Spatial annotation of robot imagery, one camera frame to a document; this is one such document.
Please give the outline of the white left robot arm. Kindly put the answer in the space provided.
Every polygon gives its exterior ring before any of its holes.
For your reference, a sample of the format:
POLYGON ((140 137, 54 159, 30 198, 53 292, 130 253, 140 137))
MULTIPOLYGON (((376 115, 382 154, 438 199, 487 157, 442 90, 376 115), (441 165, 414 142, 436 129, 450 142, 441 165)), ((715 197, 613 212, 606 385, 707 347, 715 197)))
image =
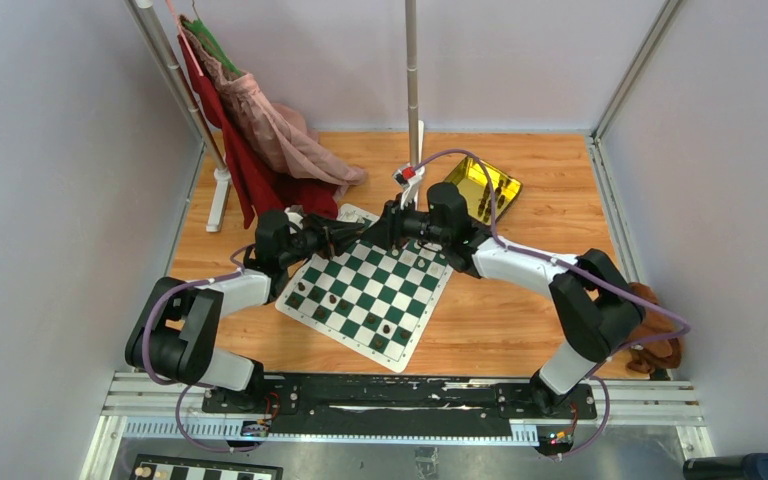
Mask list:
POLYGON ((216 277, 156 281, 126 342, 127 365, 160 385, 198 385, 228 391, 243 413, 266 400, 263 366, 216 345, 220 321, 233 313, 274 302, 291 266, 313 257, 343 254, 366 226, 317 214, 271 210, 261 215, 251 245, 240 249, 234 271, 216 277))

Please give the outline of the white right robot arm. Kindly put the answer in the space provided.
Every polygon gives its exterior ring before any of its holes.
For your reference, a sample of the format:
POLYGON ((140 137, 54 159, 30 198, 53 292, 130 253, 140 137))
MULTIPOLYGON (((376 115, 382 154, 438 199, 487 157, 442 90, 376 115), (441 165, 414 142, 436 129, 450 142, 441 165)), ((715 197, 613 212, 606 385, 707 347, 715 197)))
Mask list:
POLYGON ((609 256, 598 249, 560 255, 506 243, 472 218, 451 183, 427 192, 429 209, 385 204, 378 221, 361 236, 385 250, 416 240, 441 248, 448 265, 475 278, 508 282, 552 300, 564 334, 553 356, 531 378, 531 403, 556 417, 571 403, 571 391, 629 339, 645 309, 609 256))

